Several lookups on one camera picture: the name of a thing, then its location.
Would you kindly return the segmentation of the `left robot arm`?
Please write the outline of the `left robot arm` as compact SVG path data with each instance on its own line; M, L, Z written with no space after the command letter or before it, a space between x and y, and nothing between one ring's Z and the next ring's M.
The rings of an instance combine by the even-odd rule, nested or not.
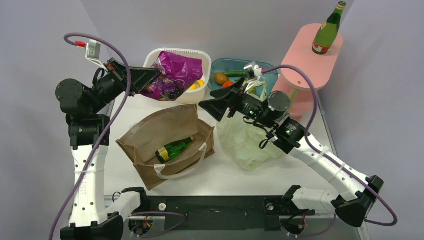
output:
M62 240L120 240L124 222L132 212L149 210L142 187L124 189L110 206L105 205L105 162L110 145L110 104L122 93L139 93L159 76L154 68L129 67L110 59L88 87L76 79L61 81L55 96L65 114L74 161L75 188L68 226Z

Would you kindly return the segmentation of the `orange fruit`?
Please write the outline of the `orange fruit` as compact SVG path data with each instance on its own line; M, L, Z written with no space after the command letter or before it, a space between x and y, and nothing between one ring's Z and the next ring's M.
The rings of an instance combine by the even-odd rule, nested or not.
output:
M234 82L229 80L229 81L226 81L226 82L223 83L222 88L228 88L228 87L233 86L234 84L235 84Z

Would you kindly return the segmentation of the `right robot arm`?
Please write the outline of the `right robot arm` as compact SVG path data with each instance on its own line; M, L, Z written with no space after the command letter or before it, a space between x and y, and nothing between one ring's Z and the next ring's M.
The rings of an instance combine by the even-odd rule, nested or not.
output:
M224 116L231 118L236 113L242 114L247 124L265 131L261 149L268 143L275 145L333 186L333 191L329 191L293 185L282 197L282 207L288 215L328 213L352 227L362 226L384 181L348 166L290 118L287 114L290 99L284 92L274 91L265 100L258 100L237 82L212 91L211 99L201 101L199 106L217 121Z

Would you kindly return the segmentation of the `green plastic grocery bag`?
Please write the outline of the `green plastic grocery bag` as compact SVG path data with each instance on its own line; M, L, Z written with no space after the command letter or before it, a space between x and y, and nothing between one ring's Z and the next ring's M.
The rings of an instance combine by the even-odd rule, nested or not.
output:
M222 148L245 171L252 172L265 161L283 155L283 152L272 144L260 149L259 144L265 139L266 133L245 123L240 113L232 118L224 117L216 123L216 129Z

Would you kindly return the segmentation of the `brown paper tote bag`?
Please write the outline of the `brown paper tote bag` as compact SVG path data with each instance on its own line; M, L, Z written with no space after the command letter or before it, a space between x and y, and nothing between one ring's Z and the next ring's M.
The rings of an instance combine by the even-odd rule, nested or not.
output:
M159 110L129 129L116 143L132 162L147 190L167 180L191 177L199 172L206 159L215 153L215 128L198 115L196 104ZM157 157L163 147L189 139L176 158L161 162Z

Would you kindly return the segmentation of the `purple snack packet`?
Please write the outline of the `purple snack packet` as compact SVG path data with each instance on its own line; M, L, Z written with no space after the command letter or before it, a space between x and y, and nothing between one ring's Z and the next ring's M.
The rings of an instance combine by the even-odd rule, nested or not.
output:
M152 68L159 76L139 94L157 101L173 102L203 76L202 60L161 51Z

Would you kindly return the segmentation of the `pink three-tier shelf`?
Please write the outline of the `pink three-tier shelf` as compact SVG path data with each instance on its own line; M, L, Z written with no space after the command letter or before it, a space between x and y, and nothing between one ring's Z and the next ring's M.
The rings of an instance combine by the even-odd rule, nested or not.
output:
M344 43L342 34L338 33L326 54L314 53L313 40L320 27L320 23L303 26L282 61L283 65L291 65L303 71L316 90L324 88L329 82ZM297 121L313 108L314 99L310 87L294 70L282 69L272 90L284 92L290 97L288 113Z

